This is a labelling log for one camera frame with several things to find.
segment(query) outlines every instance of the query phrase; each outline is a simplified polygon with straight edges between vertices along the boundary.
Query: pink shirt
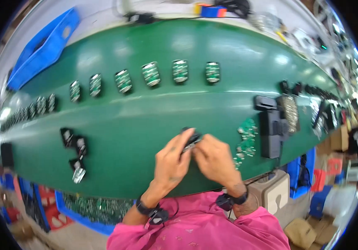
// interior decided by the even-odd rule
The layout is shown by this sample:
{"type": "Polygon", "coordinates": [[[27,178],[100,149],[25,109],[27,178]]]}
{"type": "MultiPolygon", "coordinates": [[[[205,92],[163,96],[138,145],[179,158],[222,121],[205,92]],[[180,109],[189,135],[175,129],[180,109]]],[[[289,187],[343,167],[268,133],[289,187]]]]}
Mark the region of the pink shirt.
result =
{"type": "MultiPolygon", "coordinates": [[[[119,223],[106,243],[107,250],[274,249],[289,250],[288,239],[276,217],[263,207],[231,222],[215,204],[222,192],[176,198],[179,211],[165,226],[129,226],[119,223]]],[[[174,198],[161,200],[172,216],[174,198]]]]}

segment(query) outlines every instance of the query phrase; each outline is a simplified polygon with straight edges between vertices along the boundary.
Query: green workbench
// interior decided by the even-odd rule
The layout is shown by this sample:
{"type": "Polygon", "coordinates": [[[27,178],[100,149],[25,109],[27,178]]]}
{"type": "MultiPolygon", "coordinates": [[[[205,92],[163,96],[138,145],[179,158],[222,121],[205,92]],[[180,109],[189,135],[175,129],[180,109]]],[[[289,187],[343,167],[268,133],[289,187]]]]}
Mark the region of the green workbench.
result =
{"type": "MultiPolygon", "coordinates": [[[[65,48],[59,60],[20,91],[35,101],[55,93],[59,112],[15,125],[0,135],[13,144],[15,171],[23,178],[65,192],[82,195],[137,198],[153,179],[155,154],[185,126],[213,134],[231,146],[235,155],[241,136],[238,126],[247,118],[258,123],[252,98],[279,95],[278,82],[302,81],[334,90],[327,74],[269,37],[227,24],[203,20],[170,20],[150,25],[122,26],[82,39],[65,48]],[[189,62],[189,79],[178,86],[172,80],[172,61],[189,62]],[[158,62],[162,82],[146,86],[141,66],[158,62]],[[221,81],[205,80],[207,61],[219,62],[221,81]],[[122,95],[114,75],[128,69],[133,92],[122,95]],[[89,95],[88,80],[101,73],[102,96],[89,95]],[[72,103],[69,85],[79,80],[82,101],[72,103]],[[81,183],[72,181],[68,164],[76,157],[63,146],[61,127],[87,137],[87,173],[81,183]]],[[[311,98],[297,97],[301,131],[284,143],[285,164],[314,147],[319,139],[312,131],[311,98]]],[[[246,156],[239,167],[243,179],[270,171],[276,160],[246,156]]],[[[219,188],[207,180],[192,161],[189,172],[170,196],[219,188]]]]}

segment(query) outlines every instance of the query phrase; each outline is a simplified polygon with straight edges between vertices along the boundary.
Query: person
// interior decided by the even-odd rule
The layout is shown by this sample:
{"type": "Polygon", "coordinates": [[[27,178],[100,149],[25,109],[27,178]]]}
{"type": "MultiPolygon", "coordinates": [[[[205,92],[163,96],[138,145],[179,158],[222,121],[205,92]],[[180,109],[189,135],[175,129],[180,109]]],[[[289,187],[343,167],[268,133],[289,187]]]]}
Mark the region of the person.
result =
{"type": "Polygon", "coordinates": [[[190,128],[175,136],[156,154],[154,179],[140,198],[147,208],[159,204],[167,210],[169,220],[150,225],[149,217],[134,205],[108,238],[107,250],[290,249],[276,217],[258,207],[252,195],[243,204],[233,206],[237,217],[234,222],[216,205],[223,192],[164,198],[186,175],[192,155],[200,171],[226,187],[229,195],[237,198],[246,192],[228,144],[206,134],[195,147],[181,154],[193,132],[190,128]]]}

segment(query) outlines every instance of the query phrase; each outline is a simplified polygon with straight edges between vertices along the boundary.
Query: right hand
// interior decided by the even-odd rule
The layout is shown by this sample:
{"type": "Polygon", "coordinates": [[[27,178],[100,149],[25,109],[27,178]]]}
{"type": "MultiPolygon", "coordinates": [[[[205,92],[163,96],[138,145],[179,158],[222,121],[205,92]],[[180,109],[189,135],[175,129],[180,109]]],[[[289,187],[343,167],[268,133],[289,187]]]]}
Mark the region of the right hand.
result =
{"type": "Polygon", "coordinates": [[[225,187],[242,183],[242,177],[235,168],[228,144],[205,134],[203,139],[196,143],[193,154],[200,171],[208,179],[225,187]]]}

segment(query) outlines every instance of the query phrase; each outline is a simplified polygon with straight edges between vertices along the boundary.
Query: beige plastic stool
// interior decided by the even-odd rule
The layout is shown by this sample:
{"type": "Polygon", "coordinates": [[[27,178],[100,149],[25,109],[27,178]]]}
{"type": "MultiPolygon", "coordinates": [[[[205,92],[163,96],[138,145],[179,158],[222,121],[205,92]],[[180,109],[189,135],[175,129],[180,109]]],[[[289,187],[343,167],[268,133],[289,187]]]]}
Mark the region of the beige plastic stool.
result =
{"type": "Polygon", "coordinates": [[[275,214],[289,200],[289,184],[289,174],[276,170],[275,176],[270,180],[252,183],[247,188],[249,195],[257,198],[258,206],[266,208],[270,214],[275,214]]]}

